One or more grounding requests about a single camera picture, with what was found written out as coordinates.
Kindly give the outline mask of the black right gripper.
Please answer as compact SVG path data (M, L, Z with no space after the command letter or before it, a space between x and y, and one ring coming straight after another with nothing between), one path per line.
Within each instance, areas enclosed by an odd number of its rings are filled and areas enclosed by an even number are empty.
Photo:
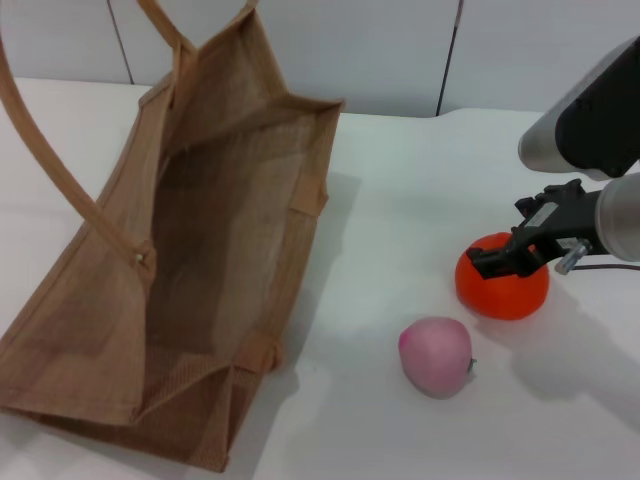
M599 197L598 191L585 191L579 179L549 185L515 203L523 221L511 229L503 247L470 247L466 256L483 279L493 279L530 276L582 241L589 255L606 255L596 229Z

